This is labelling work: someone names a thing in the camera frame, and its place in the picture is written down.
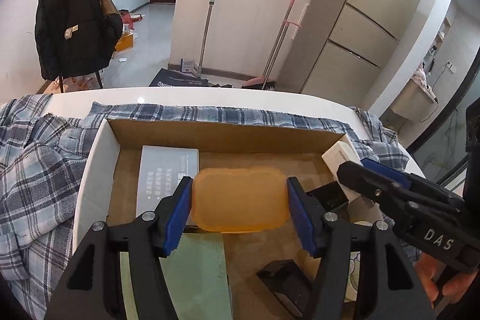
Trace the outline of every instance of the human hand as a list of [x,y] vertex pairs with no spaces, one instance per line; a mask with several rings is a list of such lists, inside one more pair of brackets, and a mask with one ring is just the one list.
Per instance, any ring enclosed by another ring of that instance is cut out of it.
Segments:
[[[432,281],[432,278],[444,267],[445,264],[423,252],[420,255],[420,259],[415,264],[415,270],[431,302],[434,302],[438,297],[438,288],[435,285],[435,282]],[[459,302],[467,292],[477,274],[478,270],[470,274],[459,272],[443,286],[442,294],[444,296],[451,296],[452,304]]]

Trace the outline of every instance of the cardboard box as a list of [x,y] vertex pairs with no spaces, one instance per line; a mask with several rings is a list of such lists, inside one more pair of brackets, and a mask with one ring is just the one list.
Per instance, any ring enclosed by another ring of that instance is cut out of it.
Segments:
[[[334,181],[322,154],[345,137],[328,131],[285,127],[104,120],[80,185],[73,250],[92,223],[102,220],[113,226],[135,218],[144,145],[198,149],[200,170],[273,166],[286,176],[296,176],[303,188],[310,191]],[[294,259],[299,266],[306,262],[308,255],[301,248],[292,221],[258,233],[224,234],[223,239],[234,319],[288,318],[256,272],[272,260]]]
[[198,65],[195,61],[180,59],[180,72],[196,77],[198,73]]
[[350,138],[345,136],[343,140],[338,140],[327,150],[327,152],[322,155],[322,158],[327,167],[330,169],[330,172],[332,172],[333,178],[335,178],[340,185],[349,202],[352,202],[360,197],[359,193],[342,185],[337,177],[337,170],[340,167],[340,164],[350,161],[362,165],[360,157],[358,156],[358,153],[355,150]]
[[123,33],[123,35],[118,40],[117,45],[115,45],[115,50],[117,52],[121,52],[123,50],[127,50],[127,49],[130,49],[131,47],[134,47],[133,36],[134,36],[133,33]]

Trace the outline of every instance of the floor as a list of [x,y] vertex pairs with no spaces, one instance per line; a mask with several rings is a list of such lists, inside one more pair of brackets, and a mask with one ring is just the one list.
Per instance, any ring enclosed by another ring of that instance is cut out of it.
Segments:
[[[133,48],[115,53],[110,65],[104,69],[104,88],[145,87],[150,85],[161,68],[167,68],[174,9],[172,4],[149,4],[136,11],[136,14],[144,15],[143,20],[134,24],[138,37]],[[213,84],[232,84],[237,88],[243,83],[209,75],[202,78]]]

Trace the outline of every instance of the plaid cloth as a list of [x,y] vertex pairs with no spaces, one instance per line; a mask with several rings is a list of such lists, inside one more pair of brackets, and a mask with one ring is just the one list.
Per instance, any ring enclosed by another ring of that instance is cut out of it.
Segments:
[[205,121],[321,129],[348,134],[361,158],[404,170],[408,157],[376,117],[356,110],[373,140],[347,124],[264,110],[92,105],[84,119],[47,114],[47,98],[27,96],[0,111],[0,270],[32,318],[42,319],[71,256],[76,197],[86,158],[104,118]]

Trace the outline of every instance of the chair leg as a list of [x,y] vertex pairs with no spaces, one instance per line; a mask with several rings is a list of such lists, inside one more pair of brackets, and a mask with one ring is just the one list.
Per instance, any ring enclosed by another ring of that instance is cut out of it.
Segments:
[[100,88],[103,88],[102,79],[100,79],[100,72],[95,71],[95,75],[97,75],[97,80],[98,80],[98,84],[100,85]]
[[59,84],[60,84],[60,92],[63,94],[63,77],[62,75],[58,75],[58,81],[59,81]]

